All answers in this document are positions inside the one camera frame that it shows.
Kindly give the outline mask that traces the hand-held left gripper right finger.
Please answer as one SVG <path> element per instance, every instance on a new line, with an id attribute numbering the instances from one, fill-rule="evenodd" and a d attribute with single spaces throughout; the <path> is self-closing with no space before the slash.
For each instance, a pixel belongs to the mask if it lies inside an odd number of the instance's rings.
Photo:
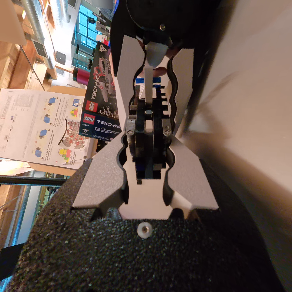
<path id="1" fill-rule="evenodd" d="M 164 179 L 164 203 L 184 219 L 197 217 L 196 210 L 219 208 L 199 158 L 174 135 L 170 135 Z"/>

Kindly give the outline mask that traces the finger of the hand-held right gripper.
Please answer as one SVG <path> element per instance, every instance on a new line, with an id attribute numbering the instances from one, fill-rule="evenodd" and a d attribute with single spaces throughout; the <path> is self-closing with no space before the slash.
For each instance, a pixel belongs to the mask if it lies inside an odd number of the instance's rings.
<path id="1" fill-rule="evenodd" d="M 124 35 L 117 75 L 116 102 L 121 131 L 125 131 L 130 100 L 134 96 L 134 79 L 143 66 L 145 53 L 137 39 Z"/>
<path id="2" fill-rule="evenodd" d="M 194 49 L 181 49 L 167 63 L 167 97 L 170 103 L 170 124 L 175 136 L 193 92 Z"/>

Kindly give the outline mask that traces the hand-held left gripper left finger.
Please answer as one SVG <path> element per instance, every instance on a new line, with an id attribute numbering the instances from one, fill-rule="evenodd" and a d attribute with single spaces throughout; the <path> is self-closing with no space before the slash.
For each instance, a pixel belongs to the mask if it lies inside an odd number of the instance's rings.
<path id="1" fill-rule="evenodd" d="M 127 138 L 121 132 L 92 159 L 72 205 L 75 209 L 119 208 L 129 201 L 129 185 L 124 164 Z"/>

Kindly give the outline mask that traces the black toy brick model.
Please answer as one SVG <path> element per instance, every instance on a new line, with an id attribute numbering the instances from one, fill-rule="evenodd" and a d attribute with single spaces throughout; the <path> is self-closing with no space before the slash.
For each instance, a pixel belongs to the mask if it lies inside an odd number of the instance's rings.
<path id="1" fill-rule="evenodd" d="M 136 170 L 138 185 L 142 180 L 160 180 L 161 170 L 166 168 L 166 153 L 172 134 L 167 98 L 161 92 L 160 77 L 153 77 L 155 96 L 151 104 L 140 98 L 143 78 L 136 78 L 135 94 L 129 102 L 129 116 L 126 123 L 127 143 Z"/>

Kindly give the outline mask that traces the printed task sheet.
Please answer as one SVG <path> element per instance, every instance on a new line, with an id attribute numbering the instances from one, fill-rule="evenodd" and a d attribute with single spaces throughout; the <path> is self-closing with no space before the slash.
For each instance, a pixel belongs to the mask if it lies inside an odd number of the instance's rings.
<path id="1" fill-rule="evenodd" d="M 83 101 L 81 95 L 1 89 L 1 157 L 78 169 L 90 148 L 90 138 L 79 134 Z"/>

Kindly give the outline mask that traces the maroon tumbler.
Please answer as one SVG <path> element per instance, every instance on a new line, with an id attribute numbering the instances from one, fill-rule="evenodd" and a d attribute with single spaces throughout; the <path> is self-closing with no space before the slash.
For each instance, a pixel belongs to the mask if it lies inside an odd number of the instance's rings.
<path id="1" fill-rule="evenodd" d="M 72 80 L 87 86 L 89 82 L 90 72 L 78 67 L 73 68 Z"/>

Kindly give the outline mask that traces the dark toy set box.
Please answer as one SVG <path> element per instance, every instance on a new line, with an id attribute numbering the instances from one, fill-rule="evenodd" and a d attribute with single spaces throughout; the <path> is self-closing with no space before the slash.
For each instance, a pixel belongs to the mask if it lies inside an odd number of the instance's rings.
<path id="1" fill-rule="evenodd" d="M 112 141 L 122 131 L 109 54 L 110 47 L 97 41 L 79 127 L 80 135 L 103 141 Z"/>

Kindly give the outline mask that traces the metal air duct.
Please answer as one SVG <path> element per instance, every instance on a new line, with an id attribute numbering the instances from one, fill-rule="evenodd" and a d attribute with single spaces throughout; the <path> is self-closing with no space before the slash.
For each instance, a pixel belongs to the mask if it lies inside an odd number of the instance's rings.
<path id="1" fill-rule="evenodd" d="M 43 57 L 46 67 L 54 69 L 56 63 L 53 55 L 53 46 L 50 41 L 49 31 L 45 25 L 41 4 L 38 0 L 21 0 L 21 3 L 33 30 L 31 40 L 35 49 L 38 55 Z"/>

